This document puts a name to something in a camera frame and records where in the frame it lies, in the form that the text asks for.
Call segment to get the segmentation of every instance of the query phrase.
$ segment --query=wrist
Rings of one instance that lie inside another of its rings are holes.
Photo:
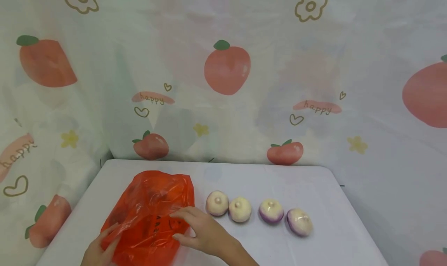
[[[229,241],[224,244],[223,248],[221,248],[218,257],[226,262],[230,257],[241,252],[241,249],[243,249],[242,244],[236,238],[231,237]]]

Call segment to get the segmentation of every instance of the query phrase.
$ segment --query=peach print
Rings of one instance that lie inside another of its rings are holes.
[[[174,104],[174,99],[169,96],[162,95],[161,93],[154,92],[139,92],[132,97],[132,102],[141,102],[143,100],[149,100],[153,104]]]
[[[447,128],[447,55],[441,60],[418,71],[402,91],[408,111],[434,128]]]
[[[315,111],[315,113],[329,115],[330,113],[338,114],[341,113],[341,107],[339,105],[330,102],[321,102],[314,100],[304,100],[296,105],[294,105],[294,110],[303,110],[305,108],[310,108]]]
[[[36,148],[34,140],[28,133],[15,139],[0,154],[0,183],[6,178],[12,165],[24,154],[29,152],[30,148]]]
[[[233,95],[249,77],[250,55],[245,49],[230,46],[225,40],[216,42],[214,49],[205,62],[205,80],[221,95]]]
[[[446,266],[447,265],[447,248],[443,248],[442,252],[438,250],[429,250],[424,252],[419,259],[419,266]]]

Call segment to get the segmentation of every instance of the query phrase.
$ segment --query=fabric backdrop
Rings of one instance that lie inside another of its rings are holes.
[[[326,166],[390,266],[447,264],[447,0],[0,0],[0,25],[6,265],[110,153]]]

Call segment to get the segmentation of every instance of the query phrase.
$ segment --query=person's left hand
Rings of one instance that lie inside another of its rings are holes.
[[[118,224],[112,225],[111,227],[104,230],[101,234],[99,234],[99,236],[90,243],[87,250],[85,251],[80,266],[108,266],[111,263],[116,246],[120,241],[120,237],[114,240],[105,251],[103,251],[101,248],[101,242],[117,227]]]

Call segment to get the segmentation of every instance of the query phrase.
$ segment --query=person's right hand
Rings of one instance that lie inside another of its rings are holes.
[[[196,233],[196,237],[174,234],[173,238],[183,246],[222,258],[225,252],[238,248],[240,244],[210,215],[196,207],[182,208],[170,216],[184,219]]]

